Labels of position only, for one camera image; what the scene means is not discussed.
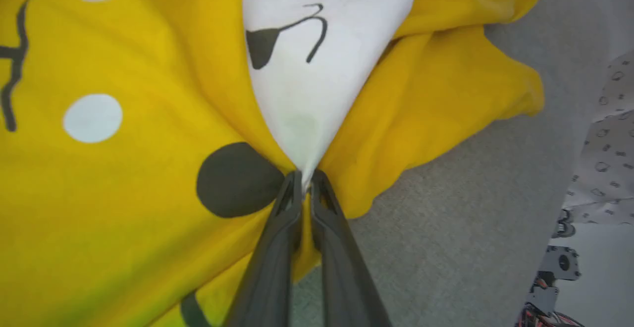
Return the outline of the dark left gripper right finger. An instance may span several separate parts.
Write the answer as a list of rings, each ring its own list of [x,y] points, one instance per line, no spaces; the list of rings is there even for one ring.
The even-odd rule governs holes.
[[[389,314],[327,175],[317,170],[310,187],[311,227],[321,253],[326,327],[390,327]]]

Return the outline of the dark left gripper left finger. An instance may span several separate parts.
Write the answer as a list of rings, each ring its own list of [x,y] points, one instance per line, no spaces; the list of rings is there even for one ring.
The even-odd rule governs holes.
[[[302,234],[300,171],[290,172],[274,201],[236,291],[225,327],[290,325],[292,260]]]

